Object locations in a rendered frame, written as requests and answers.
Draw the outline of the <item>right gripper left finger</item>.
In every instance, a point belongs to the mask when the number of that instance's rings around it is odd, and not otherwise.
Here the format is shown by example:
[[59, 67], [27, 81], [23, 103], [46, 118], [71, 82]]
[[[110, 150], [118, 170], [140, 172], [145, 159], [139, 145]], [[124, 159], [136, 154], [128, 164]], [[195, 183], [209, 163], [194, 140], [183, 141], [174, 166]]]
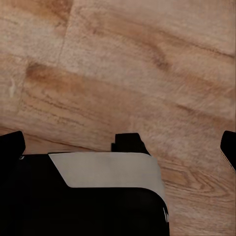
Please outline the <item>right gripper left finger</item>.
[[22, 131], [0, 136], [0, 190], [25, 149]]

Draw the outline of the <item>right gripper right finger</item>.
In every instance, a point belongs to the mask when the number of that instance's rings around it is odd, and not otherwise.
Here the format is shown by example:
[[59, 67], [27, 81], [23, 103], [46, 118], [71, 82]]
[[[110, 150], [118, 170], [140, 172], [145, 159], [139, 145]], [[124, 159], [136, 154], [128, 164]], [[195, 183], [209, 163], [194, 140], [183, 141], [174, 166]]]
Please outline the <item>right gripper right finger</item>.
[[236, 170], [236, 133], [225, 131], [220, 147]]

